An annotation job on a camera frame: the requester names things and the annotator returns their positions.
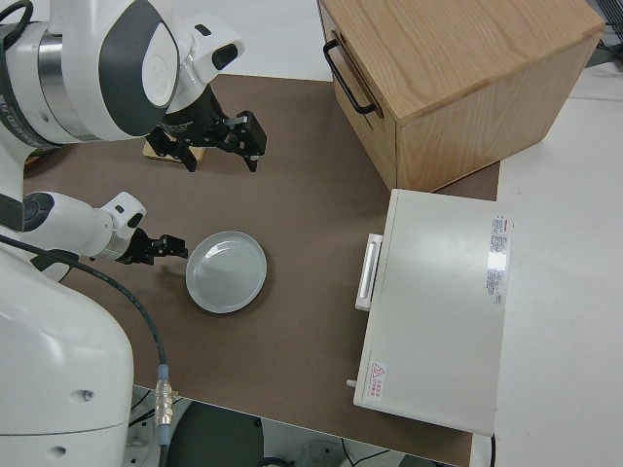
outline ceramic plate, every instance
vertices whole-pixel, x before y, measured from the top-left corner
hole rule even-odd
[[[186,286],[197,305],[230,313],[248,305],[262,289],[266,257],[255,239],[220,232],[202,241],[186,266]]]

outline wooden box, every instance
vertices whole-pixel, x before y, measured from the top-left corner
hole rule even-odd
[[[319,0],[319,9],[350,124],[388,187],[419,191],[540,141],[604,29],[584,0]]]

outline white handle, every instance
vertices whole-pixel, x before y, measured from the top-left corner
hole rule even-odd
[[[355,308],[363,311],[370,311],[370,306],[372,304],[372,293],[374,290],[374,281],[377,277],[377,265],[379,263],[382,243],[382,235],[376,235],[374,233],[368,235],[368,245],[366,246],[366,254],[363,259],[357,300],[354,305]]]

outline cable connector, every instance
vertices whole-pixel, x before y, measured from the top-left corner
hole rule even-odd
[[[156,427],[158,444],[168,446],[171,441],[171,423],[173,422],[173,390],[168,381],[168,365],[158,367],[156,385]]]

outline brown table surface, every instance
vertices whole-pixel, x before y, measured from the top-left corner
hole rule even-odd
[[[354,308],[368,233],[382,234],[389,191],[339,108],[330,83],[221,76],[214,88],[230,115],[252,110],[269,136],[257,173],[210,150],[197,172],[141,155],[143,140],[72,146],[29,172],[25,191],[64,193],[100,206],[120,191],[147,208],[150,236],[173,234],[192,251],[220,231],[264,248],[259,296],[229,315],[203,311],[185,287],[186,260],[95,266],[153,313],[171,382],[181,396],[456,465],[471,435],[356,407],[367,313]],[[444,193],[495,198],[497,167]],[[107,308],[132,344],[134,381],[153,387],[157,354],[129,302],[71,272],[64,282]]]

